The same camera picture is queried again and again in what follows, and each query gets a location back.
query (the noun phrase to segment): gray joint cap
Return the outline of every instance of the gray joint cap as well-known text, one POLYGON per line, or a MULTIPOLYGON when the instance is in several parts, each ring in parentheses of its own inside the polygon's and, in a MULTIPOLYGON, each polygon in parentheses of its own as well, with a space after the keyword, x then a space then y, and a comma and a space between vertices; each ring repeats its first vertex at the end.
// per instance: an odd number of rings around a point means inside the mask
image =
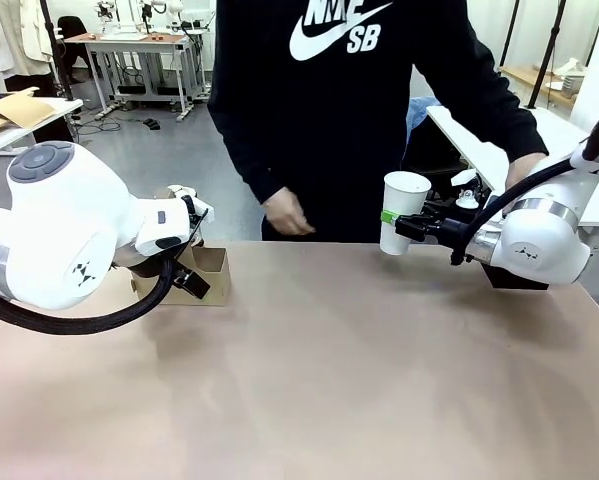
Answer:
POLYGON ((17 155, 8 168, 8 176, 17 183, 40 182, 61 171, 74 155, 72 143, 42 142, 17 155))

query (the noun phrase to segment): small open box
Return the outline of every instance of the small open box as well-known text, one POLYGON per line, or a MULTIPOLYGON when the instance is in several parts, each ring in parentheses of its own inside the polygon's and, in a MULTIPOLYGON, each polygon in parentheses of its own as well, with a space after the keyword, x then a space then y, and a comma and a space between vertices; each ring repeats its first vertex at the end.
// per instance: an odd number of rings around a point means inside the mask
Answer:
MULTIPOLYGON (((206 305, 223 307, 230 296, 230 268, 228 254, 225 248, 192 247, 179 258, 179 263, 198 275, 200 283, 206 283, 208 288, 202 288, 200 296, 196 297, 185 290, 172 287, 170 293, 161 302, 162 305, 206 305)), ((144 298, 157 283, 156 278, 141 278, 132 275, 132 289, 138 297, 144 298)))
POLYGON ((0 128, 10 124, 32 128, 55 113, 47 103, 32 98, 35 90, 28 88, 0 98, 0 128))

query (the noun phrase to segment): green tape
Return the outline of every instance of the green tape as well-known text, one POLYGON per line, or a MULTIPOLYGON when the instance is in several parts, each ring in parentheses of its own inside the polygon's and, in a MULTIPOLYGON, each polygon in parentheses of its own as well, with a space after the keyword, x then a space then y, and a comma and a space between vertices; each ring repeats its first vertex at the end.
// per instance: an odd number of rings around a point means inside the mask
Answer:
POLYGON ((394 225, 397 218, 399 218, 399 214, 395 212, 391 212, 390 210, 384 210, 381 212, 381 221, 383 223, 388 223, 390 225, 394 225))

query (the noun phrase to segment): person's left hand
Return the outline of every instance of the person's left hand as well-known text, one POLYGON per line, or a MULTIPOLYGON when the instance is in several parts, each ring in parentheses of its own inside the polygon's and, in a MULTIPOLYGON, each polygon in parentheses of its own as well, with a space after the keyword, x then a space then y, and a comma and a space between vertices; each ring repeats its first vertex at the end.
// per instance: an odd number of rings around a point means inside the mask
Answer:
POLYGON ((537 164, 546 158, 545 153, 531 153, 525 157, 518 158, 508 167, 508 177, 506 178, 506 190, 516 185, 526 178, 537 164))

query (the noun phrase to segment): person's right hand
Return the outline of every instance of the person's right hand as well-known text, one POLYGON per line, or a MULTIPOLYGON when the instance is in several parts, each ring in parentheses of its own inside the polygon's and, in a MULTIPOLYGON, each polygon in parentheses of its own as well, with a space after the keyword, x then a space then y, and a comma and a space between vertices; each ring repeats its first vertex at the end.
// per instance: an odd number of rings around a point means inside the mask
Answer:
POLYGON ((268 222, 282 235, 308 235, 314 233, 296 195, 282 188, 263 204, 268 222))

